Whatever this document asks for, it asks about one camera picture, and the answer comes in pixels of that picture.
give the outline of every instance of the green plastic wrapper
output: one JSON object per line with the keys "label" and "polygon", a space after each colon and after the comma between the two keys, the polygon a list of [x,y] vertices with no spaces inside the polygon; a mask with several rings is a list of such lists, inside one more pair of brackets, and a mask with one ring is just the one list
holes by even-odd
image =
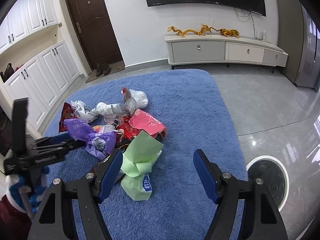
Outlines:
{"label": "green plastic wrapper", "polygon": [[126,175],[121,186],[133,200],[150,198],[152,187],[148,173],[161,155],[162,147],[162,143],[142,130],[124,152],[121,170]]}

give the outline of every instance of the white drawer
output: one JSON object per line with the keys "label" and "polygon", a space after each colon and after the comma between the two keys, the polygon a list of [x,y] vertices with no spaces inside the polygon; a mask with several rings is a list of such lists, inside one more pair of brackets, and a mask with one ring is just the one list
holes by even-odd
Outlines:
{"label": "white drawer", "polygon": [[223,41],[183,41],[172,43],[175,63],[224,60],[224,49],[225,43]]}
{"label": "white drawer", "polygon": [[260,62],[263,61],[264,48],[226,42],[228,60]]}
{"label": "white drawer", "polygon": [[263,62],[272,66],[285,67],[288,55],[270,49],[264,49]]}

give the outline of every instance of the silver bolt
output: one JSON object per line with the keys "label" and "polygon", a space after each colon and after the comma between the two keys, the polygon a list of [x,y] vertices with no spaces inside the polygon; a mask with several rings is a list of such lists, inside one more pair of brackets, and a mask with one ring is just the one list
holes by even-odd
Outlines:
{"label": "silver bolt", "polygon": [[54,185],[58,185],[61,182],[61,179],[57,178],[53,180]]}
{"label": "silver bolt", "polygon": [[222,177],[224,177],[225,179],[230,179],[231,174],[229,172],[224,172],[224,173],[222,173]]}
{"label": "silver bolt", "polygon": [[263,184],[263,180],[262,180],[262,179],[257,178],[257,179],[256,179],[256,183],[257,183],[257,184],[259,184],[259,185],[262,185],[262,184]]}
{"label": "silver bolt", "polygon": [[92,179],[94,177],[94,174],[92,172],[89,172],[85,175],[86,179]]}

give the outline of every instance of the trash pile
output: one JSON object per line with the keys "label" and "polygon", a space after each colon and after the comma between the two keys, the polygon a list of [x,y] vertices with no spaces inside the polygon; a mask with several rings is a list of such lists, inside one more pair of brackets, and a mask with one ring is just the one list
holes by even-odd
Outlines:
{"label": "trash pile", "polygon": [[[85,141],[86,151],[103,162],[115,148],[122,150],[123,163],[115,184],[121,181],[133,200],[148,200],[152,194],[149,173],[162,153],[167,129],[141,110],[148,105],[144,92],[122,88],[121,93],[123,103],[100,102],[91,110],[80,100],[64,103],[59,133],[67,131],[75,140]],[[99,115],[104,117],[105,125],[91,127],[88,123]]]}

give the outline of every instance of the dragon figurine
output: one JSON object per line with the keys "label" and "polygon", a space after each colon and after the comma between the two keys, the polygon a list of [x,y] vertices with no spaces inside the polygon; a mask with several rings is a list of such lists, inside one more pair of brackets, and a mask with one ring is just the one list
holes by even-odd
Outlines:
{"label": "dragon figurine", "polygon": [[208,25],[206,24],[201,24],[201,30],[199,32],[195,31],[195,30],[192,30],[192,29],[187,29],[185,30],[184,32],[180,29],[176,29],[174,26],[170,26],[168,27],[167,29],[167,32],[170,32],[170,31],[174,31],[177,33],[177,35],[181,35],[182,37],[186,36],[186,34],[188,32],[193,32],[194,34],[196,35],[205,35],[204,32],[211,32],[211,28],[212,27],[209,27]]}
{"label": "dragon figurine", "polygon": [[237,38],[239,38],[240,33],[237,30],[226,30],[226,29],[220,29],[220,30],[216,30],[213,27],[210,27],[211,29],[220,32],[221,35],[224,35],[226,37],[230,37],[230,36],[235,36]]}

